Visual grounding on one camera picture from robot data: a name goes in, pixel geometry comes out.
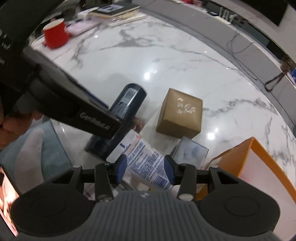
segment white marble surface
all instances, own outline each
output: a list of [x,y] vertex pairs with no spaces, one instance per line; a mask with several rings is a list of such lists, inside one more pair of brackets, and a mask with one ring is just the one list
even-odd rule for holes
[[[146,121],[169,88],[203,99],[202,131],[195,140],[209,148],[208,160],[254,136],[296,186],[296,140],[281,115],[232,63],[191,35],[148,17],[115,28],[101,26],[57,50],[42,41],[33,47],[108,105],[126,84],[140,84],[147,98],[137,116]],[[63,128],[74,156],[84,162],[89,134]],[[81,141],[74,143],[74,137]]]
[[202,37],[197,36],[198,39],[208,43],[243,73],[251,76],[250,79],[277,108],[288,126],[294,128],[296,89],[290,80],[284,77],[272,93],[265,90],[264,84],[281,73],[281,70],[275,58],[255,39],[236,29],[235,26],[227,25],[219,21],[219,18],[204,13],[190,4],[177,4],[170,0],[133,0],[133,2],[140,4],[145,11],[156,14],[156,17],[159,16],[194,36],[196,32],[201,34]]

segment red mug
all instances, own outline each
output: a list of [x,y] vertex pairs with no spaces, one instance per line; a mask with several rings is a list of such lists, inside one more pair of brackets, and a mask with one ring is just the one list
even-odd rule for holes
[[47,24],[43,28],[45,45],[51,49],[63,46],[69,40],[65,19],[60,18]]

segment small bottle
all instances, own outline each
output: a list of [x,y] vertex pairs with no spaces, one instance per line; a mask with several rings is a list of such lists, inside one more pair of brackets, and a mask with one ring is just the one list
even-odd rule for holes
[[105,161],[129,131],[146,95],[141,86],[133,83],[126,85],[110,108],[110,112],[122,120],[122,127],[111,140],[93,135],[87,143],[85,151]]

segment stacked books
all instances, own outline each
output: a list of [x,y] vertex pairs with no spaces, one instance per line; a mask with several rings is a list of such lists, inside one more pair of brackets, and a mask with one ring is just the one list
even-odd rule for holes
[[137,20],[141,20],[141,19],[145,19],[147,17],[146,14],[142,13],[142,12],[130,12],[131,14],[128,15],[128,13],[125,13],[122,16],[119,17],[115,17],[113,19],[111,19],[111,21],[107,22],[107,25],[111,28],[125,24],[125,23],[130,23],[130,22],[134,22]]
[[127,3],[124,1],[117,2],[116,4],[111,4],[105,7],[100,7],[89,13],[90,16],[100,17],[100,18],[114,18],[123,15],[127,12],[134,11],[140,8],[140,5]]

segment nutrition label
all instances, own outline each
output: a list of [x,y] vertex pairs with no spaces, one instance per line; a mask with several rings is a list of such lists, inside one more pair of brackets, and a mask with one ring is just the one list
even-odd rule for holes
[[150,187],[156,186],[168,190],[173,188],[164,170],[164,156],[151,147],[135,131],[131,130],[115,148],[114,152],[116,152],[117,156],[126,154],[127,170],[133,176],[139,176],[149,182]]

